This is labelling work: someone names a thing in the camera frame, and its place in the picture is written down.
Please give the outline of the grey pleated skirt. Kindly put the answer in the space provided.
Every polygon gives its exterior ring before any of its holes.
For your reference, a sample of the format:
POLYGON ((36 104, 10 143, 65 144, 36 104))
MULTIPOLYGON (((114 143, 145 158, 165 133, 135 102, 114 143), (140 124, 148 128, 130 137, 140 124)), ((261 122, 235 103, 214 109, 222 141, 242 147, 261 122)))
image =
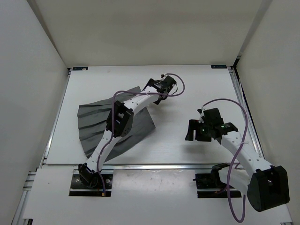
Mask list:
MULTIPOLYGON (((106 128, 106 120, 111 111, 112 98, 80 105, 77 113, 79 140, 87 158, 98 146, 106 128)), ((106 161, 130 150, 155 130, 155 124, 147 108, 143 108, 135 117, 129 134, 121 138, 110 152, 106 161)))

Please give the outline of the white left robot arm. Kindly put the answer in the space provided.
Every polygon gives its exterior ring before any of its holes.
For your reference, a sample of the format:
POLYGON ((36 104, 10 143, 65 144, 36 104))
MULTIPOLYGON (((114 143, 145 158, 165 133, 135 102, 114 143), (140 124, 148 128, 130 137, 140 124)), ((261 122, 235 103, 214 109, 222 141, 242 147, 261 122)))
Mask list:
POLYGON ((79 140, 87 160, 78 165, 79 181, 88 188, 105 189, 101 173, 106 161, 131 149, 156 127, 147 109, 176 96, 175 74, 149 79, 144 88, 119 90, 111 98, 80 105, 77 112, 79 140))

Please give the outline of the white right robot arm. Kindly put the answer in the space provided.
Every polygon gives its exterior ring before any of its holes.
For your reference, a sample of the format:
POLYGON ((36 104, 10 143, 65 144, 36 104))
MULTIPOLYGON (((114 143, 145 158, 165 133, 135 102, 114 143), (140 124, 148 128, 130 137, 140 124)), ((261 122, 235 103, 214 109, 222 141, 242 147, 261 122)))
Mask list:
POLYGON ((198 120, 190 119, 185 139, 187 141, 211 142, 216 140, 244 168, 239 172, 230 169, 229 163, 212 167, 209 184, 223 189, 227 184, 245 194, 254 210, 262 212, 289 203, 287 171, 274 166, 246 145, 242 134, 231 122, 225 123, 217 108, 201 110, 198 120))

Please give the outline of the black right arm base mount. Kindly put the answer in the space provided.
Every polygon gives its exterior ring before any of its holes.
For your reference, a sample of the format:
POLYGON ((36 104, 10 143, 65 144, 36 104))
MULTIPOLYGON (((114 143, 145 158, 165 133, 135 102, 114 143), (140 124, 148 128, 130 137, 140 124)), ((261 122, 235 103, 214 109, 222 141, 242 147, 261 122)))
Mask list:
POLYGON ((196 173, 193 181, 196 183, 197 198, 227 198, 226 184, 216 183, 210 173, 196 173))

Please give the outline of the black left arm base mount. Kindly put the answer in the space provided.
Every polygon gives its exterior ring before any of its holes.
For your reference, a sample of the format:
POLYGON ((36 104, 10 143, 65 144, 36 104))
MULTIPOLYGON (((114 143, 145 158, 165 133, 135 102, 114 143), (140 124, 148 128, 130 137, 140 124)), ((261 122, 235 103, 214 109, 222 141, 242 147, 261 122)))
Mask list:
POLYGON ((113 172, 103 173, 102 178, 104 183, 102 183, 98 174, 87 181, 79 174, 78 170, 73 170, 69 196, 110 197, 112 194, 113 172))

